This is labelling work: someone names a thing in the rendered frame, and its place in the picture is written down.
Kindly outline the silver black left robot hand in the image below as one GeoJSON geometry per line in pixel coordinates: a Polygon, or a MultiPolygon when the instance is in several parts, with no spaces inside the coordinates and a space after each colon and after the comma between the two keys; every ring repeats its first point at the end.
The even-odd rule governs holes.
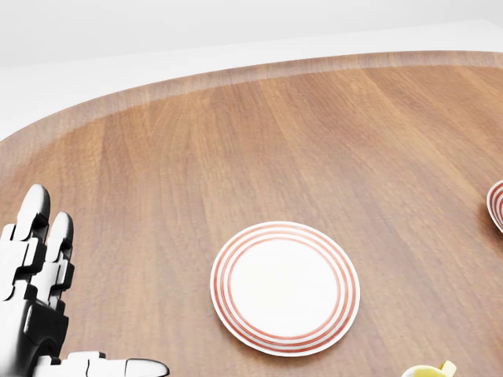
{"type": "Polygon", "coordinates": [[[40,184],[0,233],[0,377],[168,377],[168,366],[150,359],[109,360],[99,351],[61,359],[73,235],[68,213],[50,219],[50,195],[40,184]]]}

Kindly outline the white plate with red rings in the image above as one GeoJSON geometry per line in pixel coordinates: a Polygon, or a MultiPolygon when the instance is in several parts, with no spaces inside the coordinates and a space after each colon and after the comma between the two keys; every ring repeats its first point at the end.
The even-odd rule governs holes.
{"type": "Polygon", "coordinates": [[[493,223],[503,233],[503,180],[490,188],[486,195],[486,206],[493,223]]]}
{"type": "Polygon", "coordinates": [[[328,349],[349,331],[360,283],[343,248],[310,226],[268,221],[228,240],[211,269],[211,300],[243,344],[301,357],[328,349]]]}

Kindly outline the yellow mug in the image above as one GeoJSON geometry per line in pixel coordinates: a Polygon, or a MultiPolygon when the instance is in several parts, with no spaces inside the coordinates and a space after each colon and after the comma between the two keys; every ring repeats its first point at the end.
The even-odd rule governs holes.
{"type": "Polygon", "coordinates": [[[401,377],[454,377],[457,366],[451,361],[443,362],[439,367],[416,365],[403,372],[401,377]]]}

